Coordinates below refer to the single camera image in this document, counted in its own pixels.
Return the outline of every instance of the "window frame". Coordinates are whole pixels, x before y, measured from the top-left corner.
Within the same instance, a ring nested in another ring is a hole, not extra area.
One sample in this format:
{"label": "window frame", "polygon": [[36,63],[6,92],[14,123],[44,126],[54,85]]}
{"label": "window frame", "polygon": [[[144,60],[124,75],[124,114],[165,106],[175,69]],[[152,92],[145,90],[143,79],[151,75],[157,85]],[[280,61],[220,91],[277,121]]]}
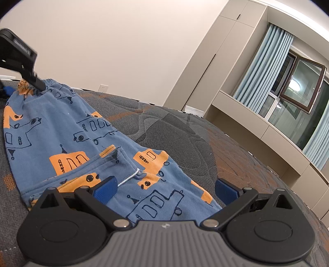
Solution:
{"label": "window frame", "polygon": [[[294,105],[295,107],[299,108],[300,110],[306,112],[307,114],[310,114],[311,111],[312,111],[312,108],[315,104],[315,101],[317,99],[317,96],[319,95],[319,92],[321,90],[321,86],[322,86],[322,83],[323,83],[323,80],[324,80],[324,77],[325,77],[325,74],[326,74],[326,70],[327,70],[327,67],[325,65],[322,65],[318,62],[315,62],[313,60],[310,60],[310,59],[307,59],[307,58],[304,58],[302,56],[300,56],[299,54],[297,54],[296,52],[292,51],[292,50],[289,50],[289,53],[294,55],[296,58],[293,62],[293,66],[284,82],[284,85],[280,91],[280,94],[279,94],[279,97],[281,99],[284,99],[285,101],[287,101],[288,103]],[[319,79],[317,81],[317,84],[316,84],[316,87],[314,89],[314,92],[313,92],[313,95],[311,97],[311,100],[310,100],[310,103],[308,104],[308,106],[305,106],[303,104],[301,104],[300,102],[286,96],[284,93],[287,91],[288,89],[288,85],[297,69],[297,66],[298,66],[298,63],[300,60],[303,60],[303,61],[307,61],[307,62],[310,62],[318,67],[321,68],[321,72],[320,72],[320,76],[319,76]]]}

